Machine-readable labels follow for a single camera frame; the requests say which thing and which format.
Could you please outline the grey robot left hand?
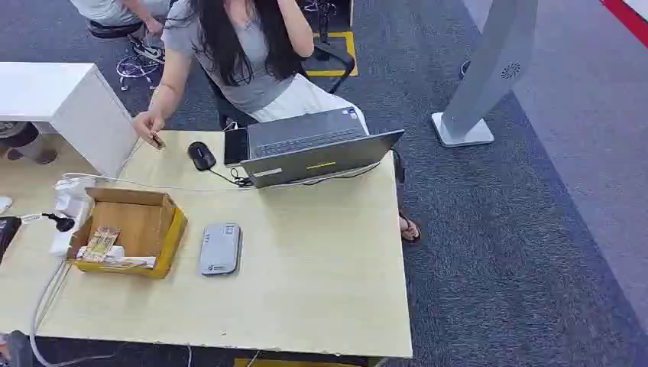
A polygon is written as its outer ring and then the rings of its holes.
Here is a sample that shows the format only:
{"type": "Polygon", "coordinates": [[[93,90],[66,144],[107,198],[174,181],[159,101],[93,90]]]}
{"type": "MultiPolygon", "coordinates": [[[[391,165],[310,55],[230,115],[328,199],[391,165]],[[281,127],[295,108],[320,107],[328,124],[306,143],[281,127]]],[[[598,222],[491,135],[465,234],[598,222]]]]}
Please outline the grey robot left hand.
{"type": "Polygon", "coordinates": [[[28,336],[19,330],[1,334],[1,367],[32,367],[34,357],[28,336]]]}

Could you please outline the person's right hand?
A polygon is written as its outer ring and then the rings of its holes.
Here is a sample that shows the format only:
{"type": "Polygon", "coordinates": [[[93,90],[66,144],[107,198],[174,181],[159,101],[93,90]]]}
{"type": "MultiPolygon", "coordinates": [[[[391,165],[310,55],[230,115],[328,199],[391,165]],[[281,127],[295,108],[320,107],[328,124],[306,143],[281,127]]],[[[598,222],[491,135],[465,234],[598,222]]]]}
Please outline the person's right hand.
{"type": "Polygon", "coordinates": [[[157,150],[165,147],[158,132],[164,127],[163,116],[158,112],[140,112],[134,117],[133,126],[139,136],[157,150]]]}

